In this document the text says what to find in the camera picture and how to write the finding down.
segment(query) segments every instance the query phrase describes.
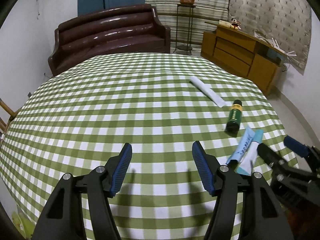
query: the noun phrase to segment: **white wall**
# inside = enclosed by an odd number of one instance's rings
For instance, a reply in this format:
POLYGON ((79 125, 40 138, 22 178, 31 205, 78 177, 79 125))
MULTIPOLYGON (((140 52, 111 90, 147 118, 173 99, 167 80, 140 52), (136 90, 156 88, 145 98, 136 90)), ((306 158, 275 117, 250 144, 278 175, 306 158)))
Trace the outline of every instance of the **white wall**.
MULTIPOLYGON (((0 29, 0 98, 18 110, 51 75, 47 62, 51 54, 36 0, 18 0, 0 29)), ((9 115, 0 108, 0 116, 9 115)))
POLYGON ((40 15, 50 49, 54 48, 54 30, 62 22, 78 16, 78 0, 39 0, 40 15))
POLYGON ((277 87, 298 108, 320 139, 320 22, 314 11, 304 74, 290 66, 287 72, 283 72, 277 87))
MULTIPOLYGON (((54 30, 77 17, 77 0, 18 0, 0 28, 0 98, 14 111, 51 76, 54 30)), ((7 114, 0 107, 0 117, 7 114)), ((16 204, 0 178, 0 201, 11 218, 16 204)))

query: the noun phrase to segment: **wooden cabinet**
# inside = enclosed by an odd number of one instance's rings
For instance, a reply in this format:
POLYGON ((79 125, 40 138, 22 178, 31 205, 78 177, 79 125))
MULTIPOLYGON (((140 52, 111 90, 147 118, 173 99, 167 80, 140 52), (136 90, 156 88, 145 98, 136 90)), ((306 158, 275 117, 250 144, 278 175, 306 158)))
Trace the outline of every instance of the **wooden cabinet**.
POLYGON ((268 95, 280 68, 275 60, 267 57, 268 50, 276 51, 279 57, 285 55, 247 33, 223 25, 216 26, 216 32, 204 32, 201 56, 231 74, 253 81, 268 95))
POLYGON ((222 38, 217 39, 216 44, 218 49, 221 49, 228 54, 233 55, 234 57, 238 58, 239 60, 242 60, 243 62, 247 63, 248 65, 251 65, 252 60, 254 58, 254 54, 247 49, 244 49, 230 41, 226 41, 222 38))
POLYGON ((212 56, 215 45, 216 45, 216 34, 204 32, 204 35, 202 38, 203 52, 212 56))
POLYGON ((262 92, 268 92, 278 66, 270 60, 256 54, 248 74, 248 79, 257 85, 262 92))
POLYGON ((221 49, 216 48, 214 50, 213 57, 225 62, 228 66, 230 66, 235 72, 238 73, 240 77, 246 77, 250 66, 243 61, 237 59, 236 57, 224 52, 221 49))

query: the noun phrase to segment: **white paper roll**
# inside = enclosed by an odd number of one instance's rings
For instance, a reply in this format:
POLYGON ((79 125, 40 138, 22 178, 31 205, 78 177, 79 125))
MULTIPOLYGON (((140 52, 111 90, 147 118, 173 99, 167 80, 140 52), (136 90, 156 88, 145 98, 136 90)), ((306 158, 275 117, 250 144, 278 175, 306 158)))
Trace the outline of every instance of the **white paper roll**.
POLYGON ((204 84, 200 79, 196 76, 192 76, 189 79, 197 88, 201 90, 207 97, 209 97, 213 102, 217 104, 219 107, 223 107, 226 105, 226 102, 217 95, 208 85, 204 84))

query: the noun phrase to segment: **cabinet drawer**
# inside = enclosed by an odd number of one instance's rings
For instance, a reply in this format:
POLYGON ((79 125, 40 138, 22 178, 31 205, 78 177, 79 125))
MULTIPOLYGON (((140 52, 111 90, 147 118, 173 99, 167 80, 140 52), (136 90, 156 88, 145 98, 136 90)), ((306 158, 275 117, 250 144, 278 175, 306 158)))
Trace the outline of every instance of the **cabinet drawer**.
POLYGON ((250 66, 243 61, 233 57, 221 49, 218 49, 217 47, 214 50, 213 57, 234 69, 235 72, 239 73, 242 77, 247 76, 250 66))
POLYGON ((244 49, 230 41, 226 41, 222 38, 217 39, 216 47, 224 50, 225 52, 237 57, 238 59, 244 61, 248 65, 251 65, 254 58, 254 54, 247 49, 244 49))
POLYGON ((256 54, 248 75, 248 79, 257 85, 257 87, 266 92, 273 80, 278 66, 266 58, 256 54))
POLYGON ((231 29, 217 28, 217 37, 221 37, 227 41, 231 41, 251 52, 254 52, 254 47, 256 45, 256 41, 242 35, 241 33, 237 33, 232 31, 231 29))
POLYGON ((203 38, 202 38, 201 52, 204 52, 212 56, 215 45, 216 45, 216 33, 204 32, 203 38))

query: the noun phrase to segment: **stuffed toy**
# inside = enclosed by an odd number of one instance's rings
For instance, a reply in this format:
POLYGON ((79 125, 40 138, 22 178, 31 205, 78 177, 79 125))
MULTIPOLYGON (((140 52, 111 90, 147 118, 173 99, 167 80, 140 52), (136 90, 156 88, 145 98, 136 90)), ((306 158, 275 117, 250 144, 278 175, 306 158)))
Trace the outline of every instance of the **stuffed toy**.
POLYGON ((236 20, 236 19, 234 19, 234 18, 231 18, 231 25, 230 25, 230 28, 233 28, 233 29, 235 29, 235 30, 241 30, 241 28, 240 28, 240 22, 238 21, 238 20, 236 20))

